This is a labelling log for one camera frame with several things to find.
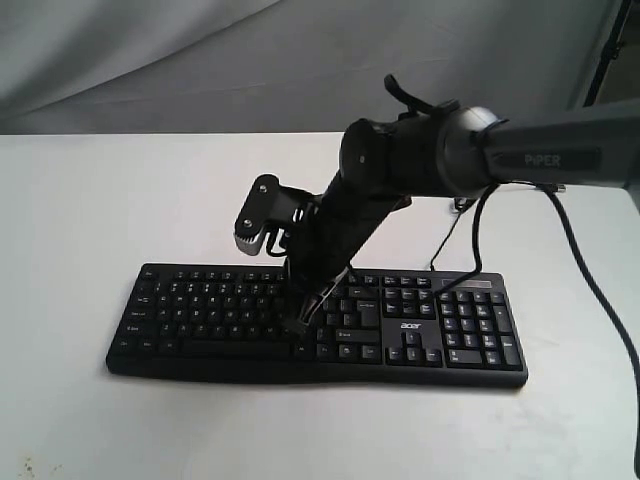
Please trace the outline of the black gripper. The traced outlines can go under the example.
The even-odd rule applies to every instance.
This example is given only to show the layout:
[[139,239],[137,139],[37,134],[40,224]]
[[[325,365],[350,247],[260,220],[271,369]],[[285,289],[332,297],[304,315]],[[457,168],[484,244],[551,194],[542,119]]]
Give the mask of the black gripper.
[[300,338],[350,271],[355,254],[380,226],[378,199],[286,199],[279,202],[286,289],[283,326]]

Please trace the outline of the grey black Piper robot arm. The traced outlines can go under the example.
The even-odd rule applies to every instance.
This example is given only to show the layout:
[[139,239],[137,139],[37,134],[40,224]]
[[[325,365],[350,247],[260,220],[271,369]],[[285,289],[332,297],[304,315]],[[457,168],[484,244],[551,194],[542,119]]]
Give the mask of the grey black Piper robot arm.
[[295,334],[306,334],[355,254],[413,197],[480,198],[514,181],[625,188],[639,167],[635,100],[506,120],[455,100],[429,104],[393,76],[384,85],[406,112],[345,130],[338,171],[290,235],[282,319]]

